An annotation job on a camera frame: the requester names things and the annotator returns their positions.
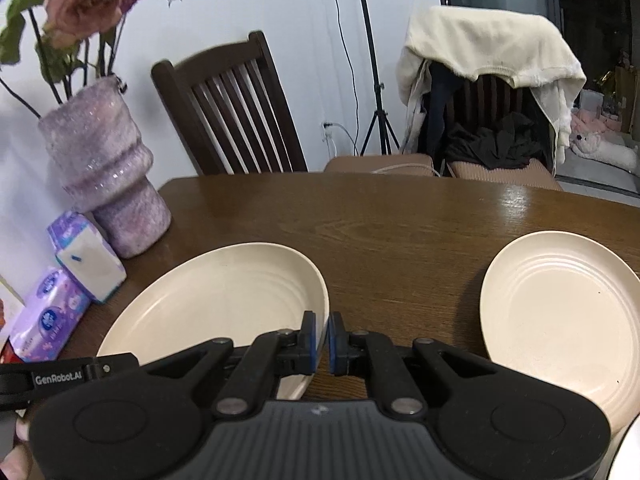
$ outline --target tissue pack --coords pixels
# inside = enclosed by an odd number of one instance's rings
[[[47,232],[56,259],[93,301],[104,303],[127,277],[111,246],[84,215],[68,211]]]
[[[58,357],[91,299],[64,269],[49,269],[24,303],[9,342],[17,357],[32,363]]]

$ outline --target light stand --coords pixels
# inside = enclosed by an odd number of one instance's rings
[[[362,150],[360,151],[360,156],[364,155],[365,150],[367,149],[367,144],[369,143],[369,137],[371,137],[371,133],[373,131],[373,127],[376,124],[376,119],[378,120],[378,129],[380,130],[380,150],[382,155],[391,154],[391,144],[389,143],[389,133],[393,137],[393,140],[396,144],[396,148],[400,148],[398,144],[398,139],[396,139],[396,134],[394,133],[391,124],[389,123],[389,119],[386,116],[387,113],[385,109],[382,107],[382,90],[384,89],[384,84],[380,83],[380,77],[378,76],[378,64],[376,63],[376,49],[373,46],[373,33],[371,32],[371,20],[369,19],[369,9],[367,7],[367,0],[360,0],[362,3],[362,12],[364,14],[364,26],[367,29],[367,41],[369,41],[369,55],[371,56],[371,69],[373,71],[373,89],[376,93],[376,111],[373,112],[373,118],[371,120],[371,124],[369,125],[369,131],[367,132],[367,137],[364,139],[364,144],[362,145]]]

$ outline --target brown seat cushion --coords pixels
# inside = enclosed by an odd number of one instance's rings
[[[421,153],[409,155],[337,156],[329,161],[324,170],[331,173],[372,173],[390,166],[402,166],[404,164],[411,164],[411,166],[392,168],[385,170],[384,173],[434,176],[431,157]]]
[[[450,162],[449,169],[454,176],[465,180],[519,184],[520,186],[562,191],[562,188],[551,173],[536,158],[532,158],[529,165],[522,170],[488,170],[484,166],[472,164],[471,162]]]

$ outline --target plush animal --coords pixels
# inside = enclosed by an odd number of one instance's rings
[[[601,134],[577,134],[571,142],[571,150],[582,158],[610,164],[640,176],[638,147],[631,149],[605,140]]]

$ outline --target purple vase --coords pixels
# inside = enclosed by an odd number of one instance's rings
[[[64,189],[79,212],[94,212],[118,256],[137,256],[164,234],[171,213],[146,179],[153,155],[115,76],[82,89],[38,127]]]

